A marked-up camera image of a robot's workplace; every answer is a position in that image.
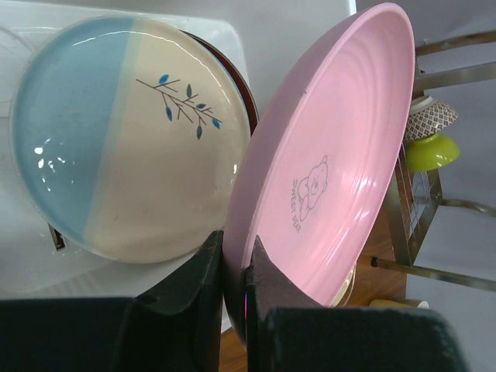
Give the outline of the blue cream leaf plate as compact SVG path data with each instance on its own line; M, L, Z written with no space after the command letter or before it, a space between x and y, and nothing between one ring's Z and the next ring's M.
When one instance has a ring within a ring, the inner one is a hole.
M251 135L216 58L135 16L55 33L9 114L12 158L42 217L72 243L134 264L183 256L223 227Z

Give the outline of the small cream floral plate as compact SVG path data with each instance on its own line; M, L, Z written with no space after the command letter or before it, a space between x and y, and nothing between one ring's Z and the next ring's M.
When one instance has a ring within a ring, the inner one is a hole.
M353 293L353 289L355 285L356 272L357 272L356 268L357 265L354 264L352 270L347 275L346 280L343 282L343 285L340 288L338 294L335 296L334 300L332 301L331 304L332 307L345 306L348 303L351 294Z

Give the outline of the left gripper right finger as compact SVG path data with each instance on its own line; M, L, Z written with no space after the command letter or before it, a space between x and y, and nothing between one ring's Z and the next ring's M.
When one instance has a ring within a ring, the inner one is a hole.
M328 371L313 315L328 309L307 296L269 258L258 236L246 271L245 341L249 371Z

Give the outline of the pink plastic plate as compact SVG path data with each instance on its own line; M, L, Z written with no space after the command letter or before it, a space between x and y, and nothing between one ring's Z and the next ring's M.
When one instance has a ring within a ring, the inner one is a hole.
M414 66L411 23L387 2L332 27L286 75L237 171L224 228L224 298L240 338L256 243L310 299L334 304L394 173Z

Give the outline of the red rimmed beige plate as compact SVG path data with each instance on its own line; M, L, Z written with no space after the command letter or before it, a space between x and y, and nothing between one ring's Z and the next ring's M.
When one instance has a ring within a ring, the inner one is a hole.
M253 98L249 85L246 83L245 79L238 71L236 66L227 58L220 50L216 47L203 40L199 36L183 30L183 33L190 36L193 40L200 43L206 50L208 50L216 60L224 67L227 74L231 77L233 84L236 86L239 96L243 100L246 114L248 116L248 121L250 125L250 133L253 134L257 123L259 122L259 113L257 110L256 102Z

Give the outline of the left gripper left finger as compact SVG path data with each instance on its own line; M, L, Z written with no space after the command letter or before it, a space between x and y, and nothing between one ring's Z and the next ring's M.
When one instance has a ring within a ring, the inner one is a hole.
M217 371L222 319L223 231L136 299L132 371Z

